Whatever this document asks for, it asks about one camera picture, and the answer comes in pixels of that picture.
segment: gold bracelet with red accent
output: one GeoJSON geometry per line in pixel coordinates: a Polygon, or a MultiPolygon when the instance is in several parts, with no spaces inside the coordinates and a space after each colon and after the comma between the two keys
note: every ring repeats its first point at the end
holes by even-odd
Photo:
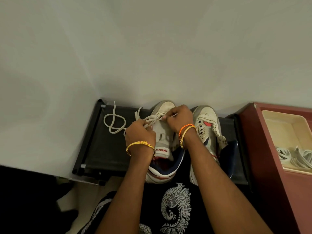
{"type": "Polygon", "coordinates": [[[184,138],[184,135],[185,135],[185,133],[186,133],[190,128],[192,128],[192,127],[194,127],[195,130],[197,131],[197,129],[196,129],[196,127],[195,127],[194,125],[193,125],[193,126],[190,126],[190,127],[188,127],[188,128],[186,128],[186,130],[184,131],[184,133],[183,133],[183,135],[182,135],[182,137],[181,137],[181,139],[180,139],[180,146],[181,146],[182,149],[184,149],[184,147],[183,147],[183,138],[184,138]]]}
{"type": "Polygon", "coordinates": [[[180,138],[180,136],[181,136],[181,131],[185,128],[185,127],[187,127],[187,126],[194,126],[193,124],[187,124],[187,125],[185,125],[185,126],[182,126],[182,128],[180,129],[180,131],[179,131],[179,138],[180,138]]]}
{"type": "Polygon", "coordinates": [[[129,147],[130,147],[131,145],[134,145],[134,144],[143,144],[143,145],[146,145],[146,146],[152,148],[152,149],[154,150],[154,155],[153,155],[153,157],[155,157],[155,155],[156,155],[155,148],[154,148],[150,143],[148,143],[148,142],[146,142],[146,141],[138,141],[138,142],[134,142],[134,143],[129,144],[128,147],[126,148],[126,152],[127,152],[127,154],[128,154],[129,156],[131,156],[131,154],[129,153],[129,147]]]}

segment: hand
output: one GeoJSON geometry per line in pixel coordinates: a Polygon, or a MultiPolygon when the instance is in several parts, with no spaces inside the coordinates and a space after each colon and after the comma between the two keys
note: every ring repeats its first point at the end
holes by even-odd
{"type": "Polygon", "coordinates": [[[194,124],[193,113],[185,105],[181,105],[181,106],[172,108],[169,112],[166,113],[166,115],[164,115],[162,117],[162,120],[167,121],[170,128],[175,133],[179,133],[180,129],[187,124],[194,124]]]}
{"type": "MultiPolygon", "coordinates": [[[[156,133],[153,131],[153,126],[148,126],[144,128],[144,125],[147,125],[148,122],[140,119],[138,121],[133,122],[127,129],[126,129],[126,146],[133,142],[138,141],[146,141],[150,143],[153,147],[155,147],[156,144],[156,133]]],[[[149,148],[146,145],[143,144],[135,144],[129,147],[129,152],[131,154],[131,157],[137,157],[138,154],[143,154],[142,157],[146,157],[149,160],[152,159],[153,149],[149,148]]]]}

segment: white wall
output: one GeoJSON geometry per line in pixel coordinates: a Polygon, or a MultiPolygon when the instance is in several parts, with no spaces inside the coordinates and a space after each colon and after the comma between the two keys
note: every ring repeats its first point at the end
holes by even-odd
{"type": "Polygon", "coordinates": [[[231,113],[311,107],[312,0],[49,0],[97,92],[231,113]]]}
{"type": "Polygon", "coordinates": [[[98,96],[46,0],[0,0],[0,164],[70,177],[98,96]]]}

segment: floor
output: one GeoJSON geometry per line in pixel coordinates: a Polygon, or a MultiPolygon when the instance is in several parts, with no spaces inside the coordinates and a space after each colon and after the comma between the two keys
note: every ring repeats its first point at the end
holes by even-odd
{"type": "Polygon", "coordinates": [[[122,177],[111,177],[105,186],[76,182],[74,188],[57,202],[62,211],[78,209],[79,216],[66,234],[76,234],[90,219],[98,202],[110,191],[116,191],[122,177]]]}

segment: black rack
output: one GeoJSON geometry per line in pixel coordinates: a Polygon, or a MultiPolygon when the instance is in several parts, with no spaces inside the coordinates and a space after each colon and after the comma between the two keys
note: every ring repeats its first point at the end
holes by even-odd
{"type": "MultiPolygon", "coordinates": [[[[80,152],[72,173],[79,176],[95,178],[99,181],[107,181],[111,176],[123,177],[128,169],[130,157],[126,154],[126,145],[123,130],[111,134],[103,119],[107,114],[113,112],[114,106],[105,105],[99,99],[94,107],[89,125],[87,127],[80,152]]],[[[126,119],[126,126],[135,121],[136,108],[116,106],[115,113],[126,119]]],[[[140,117],[145,118],[152,110],[141,109],[140,117]]],[[[113,117],[106,119],[108,125],[113,117]]],[[[238,115],[231,115],[229,118],[219,118],[222,135],[228,141],[237,140],[239,151],[235,157],[234,173],[231,180],[238,185],[248,185],[248,166],[244,149],[243,135],[239,129],[238,115]]],[[[115,117],[114,127],[121,127],[123,119],[115,117]]]]}

